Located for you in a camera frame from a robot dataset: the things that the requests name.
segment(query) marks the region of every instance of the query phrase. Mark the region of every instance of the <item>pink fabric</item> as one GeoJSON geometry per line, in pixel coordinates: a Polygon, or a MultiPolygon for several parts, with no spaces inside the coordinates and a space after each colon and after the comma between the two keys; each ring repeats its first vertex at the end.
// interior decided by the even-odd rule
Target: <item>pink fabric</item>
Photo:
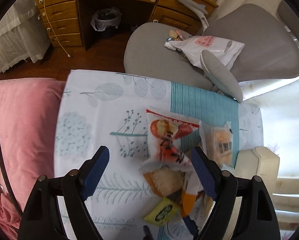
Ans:
{"type": "MultiPolygon", "coordinates": [[[[54,176],[54,139],[64,86],[65,82],[48,78],[0,81],[0,142],[23,210],[37,177],[54,176]]],[[[0,184],[7,192],[1,171],[0,184]]]]}
{"type": "Polygon", "coordinates": [[[0,227],[12,240],[17,239],[17,233],[13,227],[19,228],[20,216],[8,195],[0,193],[0,227]]]}

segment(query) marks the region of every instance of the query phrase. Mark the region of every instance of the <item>teal striped fabric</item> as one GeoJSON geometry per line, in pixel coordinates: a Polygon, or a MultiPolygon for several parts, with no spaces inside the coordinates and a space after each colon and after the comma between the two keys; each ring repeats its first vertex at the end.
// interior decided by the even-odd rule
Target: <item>teal striped fabric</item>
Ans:
{"type": "MultiPolygon", "coordinates": [[[[239,149],[238,102],[215,92],[172,82],[171,112],[190,116],[213,126],[224,126],[231,122],[233,131],[233,165],[239,149]]],[[[198,131],[182,138],[181,149],[187,152],[200,142],[198,131]]],[[[158,240],[170,240],[165,227],[158,231],[158,240]]]]}

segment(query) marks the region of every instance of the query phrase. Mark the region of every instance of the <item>black cable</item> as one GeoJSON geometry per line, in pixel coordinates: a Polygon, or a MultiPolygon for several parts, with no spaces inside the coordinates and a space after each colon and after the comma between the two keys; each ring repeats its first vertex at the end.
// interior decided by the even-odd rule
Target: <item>black cable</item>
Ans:
{"type": "Polygon", "coordinates": [[[1,172],[2,172],[2,175],[3,175],[3,179],[4,179],[4,182],[5,182],[8,194],[11,197],[11,201],[12,201],[14,207],[16,208],[16,211],[19,214],[19,216],[22,217],[22,215],[23,215],[22,209],[20,208],[20,206],[19,206],[19,204],[18,204],[18,202],[15,198],[14,192],[11,188],[11,184],[10,184],[8,176],[7,176],[7,172],[6,172],[6,168],[5,168],[5,164],[4,164],[4,159],[3,159],[1,143],[0,143],[0,168],[1,168],[1,172]]]}

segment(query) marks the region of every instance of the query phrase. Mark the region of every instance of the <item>metal screw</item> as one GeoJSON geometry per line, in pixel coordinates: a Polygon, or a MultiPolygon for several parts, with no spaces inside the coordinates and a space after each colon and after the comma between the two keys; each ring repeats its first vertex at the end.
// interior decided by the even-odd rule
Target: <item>metal screw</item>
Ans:
{"type": "Polygon", "coordinates": [[[39,181],[43,181],[43,180],[45,180],[45,179],[46,179],[46,176],[45,176],[45,175],[41,175],[41,176],[38,177],[38,180],[39,180],[39,181]]]}
{"type": "Polygon", "coordinates": [[[222,174],[225,177],[229,177],[230,176],[230,172],[229,171],[222,171],[222,174]]]}
{"type": "Polygon", "coordinates": [[[71,171],[69,172],[69,174],[70,174],[71,176],[76,176],[76,175],[78,174],[78,170],[77,170],[77,169],[73,169],[73,170],[71,170],[71,171]]]}
{"type": "Polygon", "coordinates": [[[256,180],[257,182],[261,182],[262,178],[260,176],[254,176],[254,180],[256,180]]]}

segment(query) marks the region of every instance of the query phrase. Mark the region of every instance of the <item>white plastic bag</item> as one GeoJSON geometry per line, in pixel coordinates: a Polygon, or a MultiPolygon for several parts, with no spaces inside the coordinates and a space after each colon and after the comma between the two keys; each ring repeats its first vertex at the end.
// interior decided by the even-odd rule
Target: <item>white plastic bag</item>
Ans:
{"type": "Polygon", "coordinates": [[[202,68],[200,56],[203,50],[210,51],[230,70],[245,44],[214,36],[193,36],[184,41],[168,41],[165,47],[171,50],[181,49],[190,63],[202,68]]]}
{"type": "Polygon", "coordinates": [[[120,12],[119,9],[117,9],[115,7],[97,10],[96,13],[94,13],[91,18],[91,26],[97,32],[102,32],[106,29],[106,27],[109,27],[109,26],[115,26],[115,28],[117,29],[121,22],[121,16],[122,16],[122,13],[120,12]],[[114,19],[110,19],[110,20],[100,20],[99,19],[100,12],[105,13],[106,15],[113,13],[113,14],[115,14],[116,17],[114,19]]]}

